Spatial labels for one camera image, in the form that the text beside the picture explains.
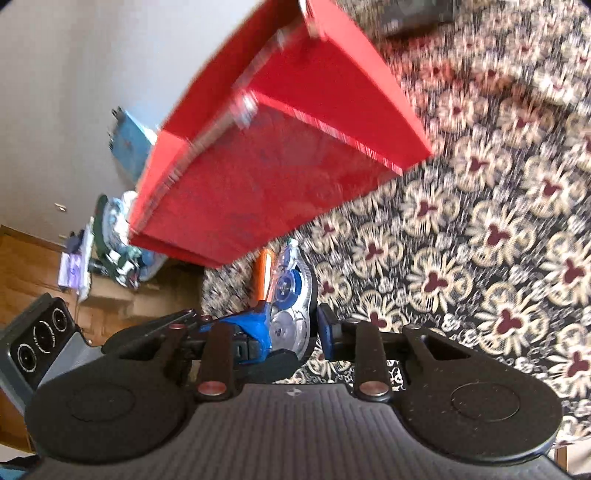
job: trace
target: screw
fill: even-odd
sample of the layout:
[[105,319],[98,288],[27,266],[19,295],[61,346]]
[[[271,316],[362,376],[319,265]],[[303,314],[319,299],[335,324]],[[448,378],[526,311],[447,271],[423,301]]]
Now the screw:
[[362,383],[359,390],[369,397],[379,397],[388,393],[388,386],[383,382],[371,381]]
[[217,397],[218,395],[222,395],[227,390],[226,384],[223,382],[218,382],[216,380],[211,380],[209,382],[203,382],[199,384],[197,387],[197,391],[201,395],[206,395],[208,397]]

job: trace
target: gray ribbed surface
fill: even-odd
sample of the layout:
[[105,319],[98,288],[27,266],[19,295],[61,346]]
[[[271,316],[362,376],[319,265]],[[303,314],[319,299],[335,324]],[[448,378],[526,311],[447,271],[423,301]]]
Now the gray ribbed surface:
[[[294,389],[301,394],[292,396]],[[567,479],[546,457],[485,467],[442,457],[414,440],[390,407],[344,385],[249,385],[200,407],[161,449],[112,466],[47,460],[30,480],[485,480]]]

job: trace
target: purple item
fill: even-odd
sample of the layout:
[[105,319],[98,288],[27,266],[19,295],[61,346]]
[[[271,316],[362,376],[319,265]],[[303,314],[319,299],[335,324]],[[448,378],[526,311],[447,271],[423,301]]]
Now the purple item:
[[80,254],[62,254],[57,284],[60,287],[78,288],[82,276],[81,264],[82,256]]

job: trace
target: circular speaker grille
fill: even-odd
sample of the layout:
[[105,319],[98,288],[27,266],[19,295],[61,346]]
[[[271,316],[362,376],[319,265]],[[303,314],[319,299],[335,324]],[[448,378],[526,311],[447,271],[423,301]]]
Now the circular speaker grille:
[[65,332],[68,328],[66,314],[60,309],[53,310],[53,313],[51,314],[51,320],[53,322],[53,326],[58,332]]
[[27,372],[32,373],[37,367],[37,357],[33,351],[31,345],[22,343],[18,346],[17,350],[18,364],[21,368]]
[[56,336],[49,323],[44,321],[40,321],[33,327],[33,339],[37,348],[43,353],[51,352],[56,345]]

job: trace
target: blue part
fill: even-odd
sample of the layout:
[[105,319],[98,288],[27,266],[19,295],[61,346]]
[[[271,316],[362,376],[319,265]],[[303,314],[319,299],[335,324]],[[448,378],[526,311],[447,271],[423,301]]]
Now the blue part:
[[275,306],[287,310],[297,302],[301,294],[302,279],[298,270],[288,270],[279,277],[275,286]]
[[123,112],[117,121],[112,142],[113,156],[131,180],[137,182],[152,149],[145,128],[128,112]]
[[330,361],[332,360],[333,346],[332,328],[326,321],[326,318],[324,318],[324,314],[322,313],[322,309],[320,308],[316,310],[316,320],[318,323],[318,336],[320,337],[320,343],[322,344],[322,352],[324,353],[324,358]]
[[[271,335],[269,335],[269,327],[267,326],[267,319],[271,315],[271,304],[266,303],[264,309],[261,311],[247,310],[236,315],[220,318],[220,322],[232,323],[238,325],[244,333],[249,337],[258,340],[261,344],[261,356],[257,359],[250,359],[247,363],[259,363],[267,358],[271,352]],[[212,324],[202,326],[200,332],[208,332]]]

